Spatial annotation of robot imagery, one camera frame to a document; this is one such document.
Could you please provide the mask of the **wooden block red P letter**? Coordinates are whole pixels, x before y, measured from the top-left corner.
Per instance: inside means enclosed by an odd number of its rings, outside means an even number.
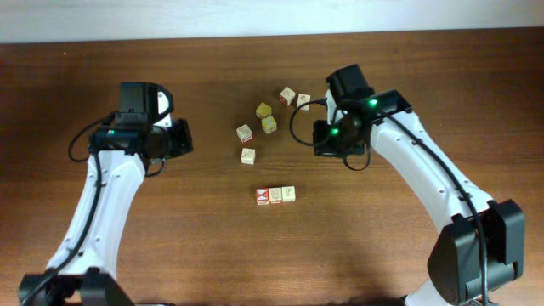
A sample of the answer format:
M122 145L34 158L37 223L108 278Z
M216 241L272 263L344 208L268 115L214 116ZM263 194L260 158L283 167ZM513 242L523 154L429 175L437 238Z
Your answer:
M282 201L291 202L296 200L296 191L294 186L283 186L281 188Z

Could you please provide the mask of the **wooden block red circle letter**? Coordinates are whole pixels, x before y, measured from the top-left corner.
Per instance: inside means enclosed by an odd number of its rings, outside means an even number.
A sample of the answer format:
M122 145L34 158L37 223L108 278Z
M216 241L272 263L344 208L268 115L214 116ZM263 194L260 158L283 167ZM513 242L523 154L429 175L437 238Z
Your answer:
M278 204L283 202L282 188L269 188L269 200L271 204Z

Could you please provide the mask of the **red X letter block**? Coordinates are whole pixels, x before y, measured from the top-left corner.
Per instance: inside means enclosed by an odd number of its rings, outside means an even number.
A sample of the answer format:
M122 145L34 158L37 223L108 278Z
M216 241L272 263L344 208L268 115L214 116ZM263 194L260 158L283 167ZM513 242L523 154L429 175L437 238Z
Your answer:
M268 188L256 189L256 203L259 206L270 204L270 193Z

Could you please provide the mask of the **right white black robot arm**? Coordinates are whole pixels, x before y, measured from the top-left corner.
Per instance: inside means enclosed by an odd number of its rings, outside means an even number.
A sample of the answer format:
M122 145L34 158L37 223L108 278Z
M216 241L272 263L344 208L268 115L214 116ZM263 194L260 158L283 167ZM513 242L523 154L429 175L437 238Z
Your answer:
M327 118L314 123L316 156L384 158L424 205L439 233L428 279L404 305L489 305L490 292L524 272L525 215L512 200L495 201L430 138L395 89L376 93L350 65L326 79Z

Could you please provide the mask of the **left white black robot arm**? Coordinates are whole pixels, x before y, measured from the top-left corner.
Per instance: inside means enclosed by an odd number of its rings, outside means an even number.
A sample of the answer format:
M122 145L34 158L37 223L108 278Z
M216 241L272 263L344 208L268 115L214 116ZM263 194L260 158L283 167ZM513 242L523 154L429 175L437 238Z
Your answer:
M88 124L86 182L70 227L45 271L25 275L22 305L130 305L117 282L117 259L128 213L153 164L193 150L188 123L174 121L173 96L153 82L121 82L120 106Z

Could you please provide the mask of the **wooden block top right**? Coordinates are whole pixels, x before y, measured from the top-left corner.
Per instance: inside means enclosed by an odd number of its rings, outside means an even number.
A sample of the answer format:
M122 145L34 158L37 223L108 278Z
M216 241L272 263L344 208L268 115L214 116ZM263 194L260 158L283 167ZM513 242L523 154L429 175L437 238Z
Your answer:
M311 96L309 94L300 93L297 96L297 108L301 111L307 111L309 109L309 102L311 101Z

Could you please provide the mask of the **wooden block left red edge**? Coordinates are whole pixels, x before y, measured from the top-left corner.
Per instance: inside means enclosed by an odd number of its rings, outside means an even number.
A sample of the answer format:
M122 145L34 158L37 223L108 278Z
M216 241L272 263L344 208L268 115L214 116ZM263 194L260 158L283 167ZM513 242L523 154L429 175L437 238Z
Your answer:
M253 133L250 127L247 124L244 124L240 127L238 127L236 130L236 134L239 138L239 140L242 143L249 142L253 139Z

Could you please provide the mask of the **plain wooden block lower left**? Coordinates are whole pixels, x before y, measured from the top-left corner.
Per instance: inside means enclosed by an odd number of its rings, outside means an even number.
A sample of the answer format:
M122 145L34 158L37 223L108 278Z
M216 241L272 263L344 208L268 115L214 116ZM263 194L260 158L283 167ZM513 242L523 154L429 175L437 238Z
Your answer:
M241 163L253 165L256 160L256 151L251 148L243 148L241 151Z

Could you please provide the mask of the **wooden block red side top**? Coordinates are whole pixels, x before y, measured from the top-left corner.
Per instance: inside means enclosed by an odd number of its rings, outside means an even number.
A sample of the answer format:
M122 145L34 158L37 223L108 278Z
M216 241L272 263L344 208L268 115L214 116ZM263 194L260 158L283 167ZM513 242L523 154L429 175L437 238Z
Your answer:
M296 93L289 87L285 87L280 91L280 102L285 106L290 105L295 97Z

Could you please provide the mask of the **yellow block lower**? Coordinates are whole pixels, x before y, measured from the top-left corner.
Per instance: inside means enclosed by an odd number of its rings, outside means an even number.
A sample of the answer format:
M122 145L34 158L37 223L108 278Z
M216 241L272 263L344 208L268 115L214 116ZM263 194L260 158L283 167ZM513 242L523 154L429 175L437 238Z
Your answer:
M266 116L261 120L261 125L266 134L271 134L277 130L277 122L273 116Z

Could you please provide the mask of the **yellow block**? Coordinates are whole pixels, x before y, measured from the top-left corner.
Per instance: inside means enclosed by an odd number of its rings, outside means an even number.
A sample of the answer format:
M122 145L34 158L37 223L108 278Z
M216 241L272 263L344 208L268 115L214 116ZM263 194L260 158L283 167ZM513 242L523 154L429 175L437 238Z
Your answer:
M272 115L272 108L265 103L261 103L256 109L256 116L259 119L264 119L265 117L268 117L271 115Z
M261 125L266 134L271 134L277 130L277 122L273 116L266 116L261 120Z

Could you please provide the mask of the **yellow block upper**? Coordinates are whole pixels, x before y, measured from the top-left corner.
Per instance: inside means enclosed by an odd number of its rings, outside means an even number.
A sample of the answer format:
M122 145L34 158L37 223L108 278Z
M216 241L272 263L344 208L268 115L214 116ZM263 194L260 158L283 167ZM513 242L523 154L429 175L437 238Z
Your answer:
M259 119L264 119L265 117L268 117L271 115L272 115L272 108L265 103L261 103L256 109L256 116Z

